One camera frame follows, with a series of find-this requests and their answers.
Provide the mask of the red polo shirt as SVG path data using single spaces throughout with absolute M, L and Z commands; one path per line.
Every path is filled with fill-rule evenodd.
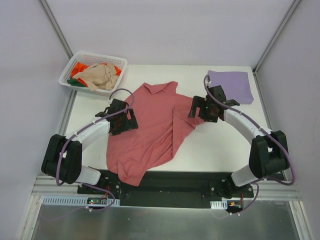
M 137 187 L 146 171 L 171 161 L 185 138 L 204 123 L 189 118 L 193 99 L 176 92 L 171 81 L 143 83 L 126 101 L 133 104 L 138 128 L 109 135 L 106 165 L 126 184 Z

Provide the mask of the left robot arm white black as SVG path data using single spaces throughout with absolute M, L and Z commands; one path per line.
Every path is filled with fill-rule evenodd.
M 105 181 L 101 179 L 102 173 L 83 165 L 83 151 L 102 136 L 116 136 L 137 128 L 138 122 L 131 106 L 113 99 L 110 106 L 98 112 L 85 126 L 67 135 L 53 135 L 41 171 L 54 177 L 58 185 L 84 183 L 94 194 L 102 194 L 106 188 Z

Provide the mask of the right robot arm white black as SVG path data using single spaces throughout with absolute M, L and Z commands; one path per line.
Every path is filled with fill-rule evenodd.
M 222 86 L 205 87 L 206 97 L 194 96 L 188 117 L 205 122 L 219 119 L 234 127 L 250 144 L 248 164 L 234 171 L 225 184 L 225 192 L 237 197 L 243 186 L 269 177 L 290 167 L 286 135 L 282 131 L 263 129 L 240 109 L 240 104 L 226 99 Z

